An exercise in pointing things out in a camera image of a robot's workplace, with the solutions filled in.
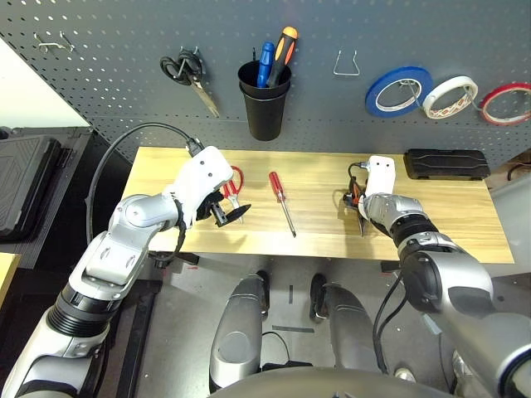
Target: white wall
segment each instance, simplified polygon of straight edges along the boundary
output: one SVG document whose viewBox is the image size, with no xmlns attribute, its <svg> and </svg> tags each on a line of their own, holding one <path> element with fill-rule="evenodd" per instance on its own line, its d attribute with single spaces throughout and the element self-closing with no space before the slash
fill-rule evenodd
<svg viewBox="0 0 531 398">
<path fill-rule="evenodd" d="M 0 126 L 88 126 L 18 54 L 0 40 Z"/>
</svg>

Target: robot leg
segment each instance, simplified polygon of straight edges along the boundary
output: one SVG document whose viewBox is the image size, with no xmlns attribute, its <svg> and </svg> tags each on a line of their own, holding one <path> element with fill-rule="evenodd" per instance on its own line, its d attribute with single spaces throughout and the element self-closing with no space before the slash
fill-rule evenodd
<svg viewBox="0 0 531 398">
<path fill-rule="evenodd" d="M 234 289 L 217 327 L 210 353 L 211 392 L 256 373 L 260 367 L 262 314 L 267 281 L 249 275 Z"/>
<path fill-rule="evenodd" d="M 314 281 L 325 282 L 323 275 Z M 318 318 L 328 318 L 335 355 L 335 366 L 343 369 L 379 371 L 373 347 L 373 323 L 367 311 L 354 294 L 339 284 L 322 284 L 321 289 L 312 281 L 312 304 Z"/>
</svg>

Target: cable connector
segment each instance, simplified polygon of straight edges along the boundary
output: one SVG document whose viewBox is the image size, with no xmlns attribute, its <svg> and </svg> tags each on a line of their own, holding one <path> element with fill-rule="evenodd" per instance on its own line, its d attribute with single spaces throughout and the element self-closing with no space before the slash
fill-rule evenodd
<svg viewBox="0 0 531 398">
<path fill-rule="evenodd" d="M 204 149 L 204 145 L 199 141 L 199 138 L 190 138 L 186 141 L 186 149 L 193 158 Z"/>
</svg>

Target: gray floor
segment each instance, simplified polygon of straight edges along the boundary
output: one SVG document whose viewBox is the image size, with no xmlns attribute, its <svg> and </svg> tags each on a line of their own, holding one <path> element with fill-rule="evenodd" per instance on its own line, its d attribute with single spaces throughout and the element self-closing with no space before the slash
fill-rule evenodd
<svg viewBox="0 0 531 398">
<path fill-rule="evenodd" d="M 360 299 L 372 319 L 394 276 L 381 274 L 376 261 L 331 260 L 254 255 L 202 255 L 198 267 L 183 265 L 165 270 L 144 352 L 137 396 L 208 396 L 208 362 L 212 339 L 226 300 L 240 278 L 266 269 L 270 275 L 270 311 L 263 331 L 273 325 L 313 329 L 313 332 L 279 332 L 291 359 L 332 366 L 327 322 L 316 324 L 308 317 L 309 284 L 316 272 L 330 282 L 341 283 Z M 290 285 L 293 300 L 289 303 Z M 494 280 L 496 306 L 504 311 L 531 315 L 529 276 Z M 389 302 L 391 311 L 404 295 L 399 287 Z M 131 313 L 123 315 L 124 328 Z M 388 367 L 407 365 L 420 383 L 447 391 L 439 354 L 446 374 L 451 374 L 451 343 L 432 335 L 421 315 L 409 304 L 387 326 L 383 347 Z M 101 396 L 114 396 L 112 385 L 119 377 L 119 364 L 126 342 L 113 351 Z M 283 363 L 285 349 L 275 336 L 263 339 L 262 362 Z"/>
</svg>

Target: black case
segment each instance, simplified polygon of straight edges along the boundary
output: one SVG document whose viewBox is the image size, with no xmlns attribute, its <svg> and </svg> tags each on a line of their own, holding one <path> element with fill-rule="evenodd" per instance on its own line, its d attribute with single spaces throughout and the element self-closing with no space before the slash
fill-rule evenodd
<svg viewBox="0 0 531 398">
<path fill-rule="evenodd" d="M 410 149 L 404 153 L 409 178 L 439 180 L 482 180 L 490 175 L 481 151 L 464 149 Z"/>
<path fill-rule="evenodd" d="M 0 241 L 31 232 L 60 151 L 46 135 L 0 140 Z"/>
</svg>

